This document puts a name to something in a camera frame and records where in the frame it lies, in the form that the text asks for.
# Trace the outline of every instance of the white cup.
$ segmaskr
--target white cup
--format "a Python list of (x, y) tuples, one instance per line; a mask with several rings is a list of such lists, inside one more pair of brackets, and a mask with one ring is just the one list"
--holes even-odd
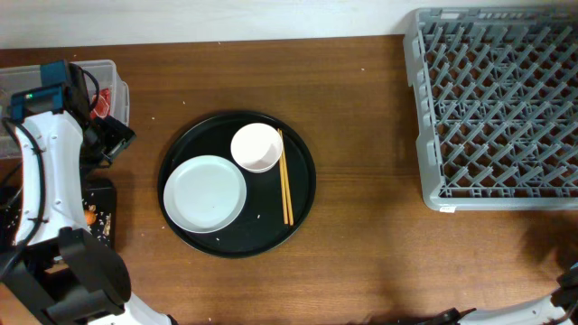
[(283, 152), (283, 140), (273, 127), (253, 123), (241, 127), (231, 141), (233, 159), (250, 172), (273, 168)]

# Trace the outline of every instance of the white plate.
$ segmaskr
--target white plate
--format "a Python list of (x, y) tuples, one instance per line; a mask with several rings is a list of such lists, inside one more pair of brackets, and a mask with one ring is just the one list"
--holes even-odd
[(164, 186), (164, 208), (180, 228), (209, 233), (233, 222), (245, 205), (247, 185), (227, 159), (204, 155), (183, 162)]

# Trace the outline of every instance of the white bowl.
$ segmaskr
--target white bowl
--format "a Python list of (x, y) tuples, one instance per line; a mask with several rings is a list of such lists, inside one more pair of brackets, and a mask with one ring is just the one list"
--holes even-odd
[(250, 172), (273, 168), (283, 152), (283, 140), (273, 127), (253, 123), (241, 127), (231, 141), (231, 154), (239, 166)]
[(218, 156), (183, 162), (164, 186), (164, 208), (180, 228), (205, 234), (228, 226), (241, 212), (247, 185), (234, 163)]

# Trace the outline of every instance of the round plate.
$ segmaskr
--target round plate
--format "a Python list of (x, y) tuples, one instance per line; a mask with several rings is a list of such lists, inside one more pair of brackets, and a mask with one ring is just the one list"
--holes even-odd
[(243, 209), (247, 186), (227, 159), (204, 155), (175, 169), (164, 186), (164, 208), (177, 226), (194, 233), (226, 227)]
[[(216, 155), (234, 163), (230, 151), (233, 135), (251, 123), (265, 123), (283, 130), (294, 225), (290, 227), (283, 223), (281, 178), (279, 164), (276, 164), (263, 173), (239, 168), (247, 185), (247, 199), (241, 213), (228, 226), (209, 234), (192, 233), (178, 227), (163, 204), (164, 187), (169, 176), (182, 163), (202, 155)], [(315, 186), (313, 159), (307, 145), (293, 129), (271, 116), (231, 112), (203, 120), (171, 146), (159, 171), (158, 200), (167, 223), (184, 242), (211, 255), (239, 258), (263, 253), (290, 237), (302, 225), (311, 209)]]

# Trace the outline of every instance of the plastic bin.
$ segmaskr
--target plastic bin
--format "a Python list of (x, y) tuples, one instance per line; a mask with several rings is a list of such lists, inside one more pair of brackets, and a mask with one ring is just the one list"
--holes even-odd
[[(98, 81), (100, 89), (110, 89), (110, 115), (128, 125), (130, 100), (127, 84), (118, 76), (117, 65), (112, 60), (72, 62), (90, 72)], [(95, 92), (92, 81), (85, 77), (89, 96)], [(6, 106), (16, 92), (42, 85), (40, 65), (0, 69), (0, 105)], [(0, 159), (20, 156), (20, 149), (6, 131), (0, 127)]]
[(578, 209), (578, 13), (416, 11), (404, 38), (431, 209)]

